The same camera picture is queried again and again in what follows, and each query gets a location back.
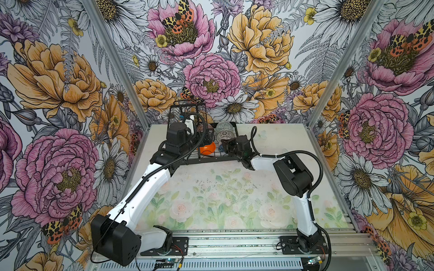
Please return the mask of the orange plastic bowl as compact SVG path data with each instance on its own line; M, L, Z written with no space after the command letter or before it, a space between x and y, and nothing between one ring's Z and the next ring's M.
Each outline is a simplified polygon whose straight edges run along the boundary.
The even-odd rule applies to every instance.
M200 147L200 154L202 155L212 155L216 150L216 145L214 142L212 142L209 145L205 145L203 147Z

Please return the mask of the white brown lattice bowl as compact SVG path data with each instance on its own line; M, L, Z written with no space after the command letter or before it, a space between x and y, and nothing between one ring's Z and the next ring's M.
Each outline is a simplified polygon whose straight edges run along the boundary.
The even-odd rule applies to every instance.
M219 143L222 143L223 140L230 140L233 138L235 138L235 134L229 130L223 130L217 134L217 141Z

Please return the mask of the green patterned ceramic bowl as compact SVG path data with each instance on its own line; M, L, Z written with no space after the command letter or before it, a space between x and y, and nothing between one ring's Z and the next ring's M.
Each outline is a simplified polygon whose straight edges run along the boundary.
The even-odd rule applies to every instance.
M215 131L220 133L221 131L233 131L234 127L230 122L220 122L217 124L217 126L215 127Z

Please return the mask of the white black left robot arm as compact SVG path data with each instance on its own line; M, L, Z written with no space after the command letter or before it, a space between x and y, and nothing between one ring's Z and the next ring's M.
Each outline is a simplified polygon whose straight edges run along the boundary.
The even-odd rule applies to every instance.
M171 230L156 225L138 233L136 227L158 190L191 153L204 145L208 136L208 124L201 118L168 126L166 139L133 189L107 215L97 215L92 220L94 252L122 266L129 265L141 252L170 253Z

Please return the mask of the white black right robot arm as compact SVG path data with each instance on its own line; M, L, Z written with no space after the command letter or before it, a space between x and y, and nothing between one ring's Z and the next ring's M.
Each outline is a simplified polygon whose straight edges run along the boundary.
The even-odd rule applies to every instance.
M246 169L251 171L275 172L283 189L293 198L297 215L296 247L302 253L314 252L320 245L326 245L324 251L331 253L331 241L327 231L316 222L312 192L323 179L323 166L316 155L305 150L289 151L284 154L265 155L255 148L254 142L242 135L222 141L223 148L229 156L235 157ZM319 176L314 176L298 157L299 154L313 158L319 167Z

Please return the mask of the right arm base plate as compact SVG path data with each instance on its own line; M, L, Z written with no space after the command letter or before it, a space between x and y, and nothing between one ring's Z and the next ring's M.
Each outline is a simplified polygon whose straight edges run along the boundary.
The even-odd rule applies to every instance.
M316 244L306 249L302 249L297 236L280 236L279 242L284 255L325 255L329 252L328 244L324 237L320 237Z

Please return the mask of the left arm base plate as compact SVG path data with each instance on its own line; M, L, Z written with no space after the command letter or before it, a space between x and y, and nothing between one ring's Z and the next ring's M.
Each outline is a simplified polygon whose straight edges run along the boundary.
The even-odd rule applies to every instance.
M168 251L162 248L155 248L140 252L141 256L187 256L189 248L188 237L173 237L172 244Z

